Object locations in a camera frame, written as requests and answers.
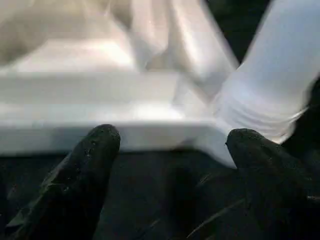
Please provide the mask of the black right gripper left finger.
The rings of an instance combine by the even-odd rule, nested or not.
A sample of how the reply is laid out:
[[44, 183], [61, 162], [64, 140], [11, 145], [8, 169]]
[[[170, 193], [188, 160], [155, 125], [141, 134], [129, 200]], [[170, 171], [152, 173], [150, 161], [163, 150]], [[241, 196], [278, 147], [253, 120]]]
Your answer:
[[42, 182], [5, 227], [7, 240], [91, 240], [105, 202], [121, 136], [111, 124], [93, 128]]

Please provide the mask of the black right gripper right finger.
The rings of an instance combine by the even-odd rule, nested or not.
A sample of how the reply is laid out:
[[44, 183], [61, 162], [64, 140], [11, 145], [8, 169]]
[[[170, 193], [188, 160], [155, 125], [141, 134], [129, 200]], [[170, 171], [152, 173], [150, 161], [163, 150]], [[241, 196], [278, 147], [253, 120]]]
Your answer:
[[320, 180], [255, 130], [233, 129], [227, 149], [245, 183], [248, 212], [265, 240], [320, 238]]

